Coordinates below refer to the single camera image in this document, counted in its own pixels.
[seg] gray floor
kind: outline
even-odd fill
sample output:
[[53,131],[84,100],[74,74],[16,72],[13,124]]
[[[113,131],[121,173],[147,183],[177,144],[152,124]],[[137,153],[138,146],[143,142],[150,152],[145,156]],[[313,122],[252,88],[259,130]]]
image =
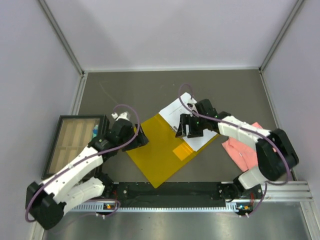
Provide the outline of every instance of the gray floor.
[[[106,220],[68,213],[43,240],[310,240],[299,203],[266,202],[250,218],[235,213],[124,213]],[[67,223],[76,220],[59,235]]]
[[[182,83],[192,85],[196,100],[210,99],[218,112],[229,112],[247,123],[259,122],[265,129],[276,127],[258,70],[89,73],[79,114],[111,117],[115,105],[128,104],[145,121],[178,97]],[[213,141],[168,181],[233,180],[241,171],[221,146],[225,140],[221,136]],[[122,152],[110,158],[103,171],[116,182],[147,181]]]

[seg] yellow fabric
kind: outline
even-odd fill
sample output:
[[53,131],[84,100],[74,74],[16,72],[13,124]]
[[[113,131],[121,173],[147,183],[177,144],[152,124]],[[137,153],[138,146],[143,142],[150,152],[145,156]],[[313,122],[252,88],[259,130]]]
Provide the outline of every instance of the yellow fabric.
[[154,188],[164,183],[218,136],[200,150],[193,151],[183,139],[175,138],[176,133],[159,114],[141,126],[149,143],[127,153]]

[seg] pink cloth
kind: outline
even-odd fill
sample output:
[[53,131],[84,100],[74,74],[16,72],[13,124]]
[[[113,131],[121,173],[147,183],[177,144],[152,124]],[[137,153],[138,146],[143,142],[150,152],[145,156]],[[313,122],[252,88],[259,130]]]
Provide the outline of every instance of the pink cloth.
[[[257,122],[252,124],[252,126],[262,129]],[[227,141],[222,143],[222,146],[243,172],[253,168],[254,166],[258,166],[256,151],[244,143],[233,137],[229,137]]]

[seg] purple cable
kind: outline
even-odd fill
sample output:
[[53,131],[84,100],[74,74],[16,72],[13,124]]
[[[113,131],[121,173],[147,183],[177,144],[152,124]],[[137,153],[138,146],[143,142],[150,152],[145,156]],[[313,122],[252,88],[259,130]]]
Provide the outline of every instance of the purple cable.
[[202,115],[202,114],[199,114],[197,112],[194,112],[192,111],[188,106],[186,106],[184,104],[184,102],[182,101],[181,99],[181,90],[184,86],[188,86],[189,87],[189,90],[191,91],[191,99],[193,98],[193,89],[191,87],[190,84],[188,83],[183,83],[180,88],[179,88],[179,91],[178,91],[178,96],[179,96],[179,101],[180,103],[182,104],[182,106],[187,109],[190,113],[192,113],[193,115],[197,116],[197,117],[201,117],[201,118],[204,118],[204,119],[208,119],[208,120],[211,120],[211,121],[215,121],[215,122],[218,122],[218,123],[223,123],[223,124],[228,124],[228,125],[231,125],[233,127],[236,127],[236,128],[239,128],[241,130],[244,130],[246,132],[249,132],[249,133],[252,133],[252,134],[255,134],[261,138],[263,138],[264,140],[266,140],[275,150],[276,152],[279,154],[283,164],[284,164],[284,167],[285,167],[285,171],[286,171],[286,179],[284,182],[281,182],[281,183],[276,183],[276,182],[271,182],[271,181],[267,181],[265,183],[265,190],[264,190],[264,193],[259,201],[259,203],[256,205],[256,207],[252,210],[252,212],[249,214],[249,216],[251,216],[256,210],[257,208],[261,205],[262,201],[264,200],[266,194],[267,194],[267,183],[271,184],[271,185],[275,185],[275,186],[282,186],[282,185],[285,185],[288,183],[289,180],[291,180],[291,173],[290,173],[290,168],[288,166],[288,163],[284,157],[284,155],[281,153],[280,149],[275,145],[275,143],[273,141],[271,141],[269,138],[267,138],[266,136],[262,135],[261,133],[259,132],[256,132],[256,131],[253,131],[253,130],[250,130],[250,129],[247,129],[245,127],[240,127],[239,125],[237,124],[234,124],[232,122],[228,122],[228,121],[224,121],[224,120],[221,120],[221,119],[218,119],[218,118],[215,118],[215,117],[209,117],[209,116],[205,116],[205,115]]
[[[130,109],[134,114],[135,114],[135,117],[136,117],[136,121],[137,121],[137,129],[136,129],[136,132],[134,133],[133,137],[127,141],[126,143],[120,145],[120,146],[117,146],[117,147],[114,147],[114,148],[111,148],[111,149],[107,149],[107,150],[104,150],[104,151],[100,151],[100,152],[97,152],[95,154],[92,154],[90,156],[86,156],[85,158],[81,159],[80,161],[76,162],[73,166],[76,167],[78,166],[79,164],[83,163],[84,161],[90,159],[90,158],[93,158],[95,156],[98,156],[98,155],[102,155],[102,154],[106,154],[106,153],[109,153],[109,152],[112,152],[112,151],[116,151],[116,150],[119,150],[127,145],[129,145],[135,138],[136,136],[138,135],[139,133],[139,130],[140,130],[140,119],[139,119],[139,116],[138,116],[138,113],[136,112],[136,110],[134,110],[132,107],[130,107],[129,105],[126,105],[126,104],[118,104],[117,106],[115,106],[113,108],[113,111],[115,111],[118,107],[126,107],[128,109]],[[42,187],[39,188],[39,190],[33,195],[33,197],[31,198],[28,206],[26,207],[26,210],[25,210],[25,215],[24,215],[24,218],[25,220],[28,222],[28,223],[32,223],[34,221],[36,221],[35,219],[29,219],[29,212],[30,212],[30,209],[31,209],[31,206],[32,204],[34,203],[35,199],[38,197],[38,195],[41,193],[41,191],[43,189],[45,189],[49,184],[51,184],[53,181],[55,181],[57,178],[59,178],[60,176],[62,176],[63,174],[65,174],[66,172],[68,172],[70,170],[70,168],[66,168],[65,170],[63,170],[62,172],[54,175],[53,178],[51,178],[48,182],[46,182]]]
[[[119,210],[119,208],[120,208],[120,206],[121,206],[121,202],[118,201],[118,200],[116,200],[116,199],[107,199],[107,198],[105,198],[105,199],[89,200],[89,201],[87,201],[87,202],[99,202],[99,201],[110,201],[110,202],[116,202],[116,203],[117,203],[117,208],[116,208],[113,212],[111,212],[110,214],[105,215],[107,218],[108,218],[108,217],[111,217],[112,215],[114,215],[114,214]],[[72,225],[74,222],[78,221],[79,219],[82,219],[82,218],[87,217],[87,216],[93,216],[93,215],[96,216],[97,214],[98,214],[98,215],[101,215],[101,214],[99,214],[99,213],[92,213],[92,212],[90,212],[90,213],[85,213],[85,214],[77,217],[76,219],[68,222],[68,223],[64,226],[64,228],[62,228],[61,230],[59,230],[59,231],[52,231],[52,230],[50,230],[49,232],[50,232],[51,234],[53,234],[53,235],[59,235],[59,234],[61,234],[63,231],[65,231],[68,227],[70,227],[70,225]]]

